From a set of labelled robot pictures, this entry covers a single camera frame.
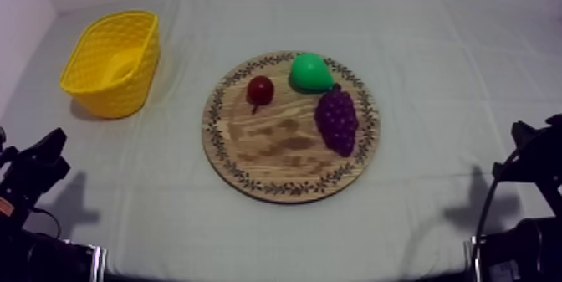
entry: woven basket pattern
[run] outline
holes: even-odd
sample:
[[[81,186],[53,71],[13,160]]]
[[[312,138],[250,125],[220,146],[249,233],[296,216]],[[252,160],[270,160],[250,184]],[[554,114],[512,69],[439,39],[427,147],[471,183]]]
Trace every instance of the woven basket pattern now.
[[[140,50],[133,70],[115,82],[102,83],[111,58],[127,49]],[[60,85],[94,115],[125,117],[144,105],[159,54],[154,13],[142,10],[113,13],[84,31]]]

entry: white sheet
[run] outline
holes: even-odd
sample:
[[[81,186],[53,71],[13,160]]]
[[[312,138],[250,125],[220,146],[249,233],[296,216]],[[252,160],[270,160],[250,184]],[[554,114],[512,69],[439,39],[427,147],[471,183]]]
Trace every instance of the white sheet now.
[[[88,22],[122,8],[160,16],[146,106],[88,117],[58,87]],[[512,122],[559,111],[562,27],[459,0],[140,0],[61,16],[2,126],[29,146],[56,126],[73,169],[43,196],[72,239],[110,250],[121,274],[208,281],[389,280],[463,269]],[[202,109],[240,62],[271,50],[332,56],[369,86],[381,143],[352,186],[299,206],[230,188],[201,145]],[[534,189],[501,185],[488,231],[548,214]],[[29,228],[52,230],[36,217]]]

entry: grape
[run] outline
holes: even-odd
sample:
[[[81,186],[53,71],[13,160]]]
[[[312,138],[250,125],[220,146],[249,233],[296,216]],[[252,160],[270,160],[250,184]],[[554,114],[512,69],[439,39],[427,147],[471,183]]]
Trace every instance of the grape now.
[[[343,157],[351,155],[359,121],[353,100],[348,92],[341,90],[341,85],[334,84],[332,90],[322,95],[314,120],[326,147]]]

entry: green pear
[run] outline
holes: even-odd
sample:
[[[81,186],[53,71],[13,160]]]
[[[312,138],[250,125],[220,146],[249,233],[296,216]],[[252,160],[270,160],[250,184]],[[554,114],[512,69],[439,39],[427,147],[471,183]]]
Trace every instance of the green pear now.
[[[300,54],[291,66],[289,82],[298,90],[327,91],[334,85],[330,69],[317,54]]]

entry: decorative leaf border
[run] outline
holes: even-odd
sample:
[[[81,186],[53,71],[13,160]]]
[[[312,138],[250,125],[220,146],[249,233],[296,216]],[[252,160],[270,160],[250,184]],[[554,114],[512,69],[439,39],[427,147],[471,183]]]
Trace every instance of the decorative leaf border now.
[[[260,60],[248,62],[243,68],[236,71],[234,74],[225,77],[222,83],[212,93],[212,103],[208,111],[209,121],[207,123],[206,131],[211,137],[211,143],[215,149],[215,155],[222,163],[223,168],[229,174],[236,178],[236,182],[242,188],[250,192],[263,192],[272,195],[301,196],[307,193],[325,193],[326,188],[335,186],[341,178],[353,171],[358,165],[365,164],[369,157],[369,152],[376,144],[376,133],[378,117],[376,111],[373,109],[370,101],[370,94],[365,88],[365,84],[359,78],[353,75],[351,70],[347,69],[344,65],[337,63],[332,58],[326,58],[325,63],[331,68],[333,72],[340,74],[342,79],[351,82],[351,84],[358,89],[359,95],[359,112],[365,120],[365,126],[361,128],[363,131],[362,137],[357,143],[357,152],[353,156],[353,162],[347,162],[340,165],[332,172],[327,172],[324,176],[320,176],[315,182],[284,182],[276,183],[270,182],[263,184],[262,182],[253,179],[250,174],[238,167],[238,164],[231,160],[227,153],[227,148],[224,143],[222,132],[218,129],[218,122],[221,120],[222,98],[227,87],[235,85],[241,79],[252,75],[256,68],[264,68],[268,65],[276,65],[284,61],[290,61],[302,54],[302,52],[281,52],[277,55],[265,55]]]

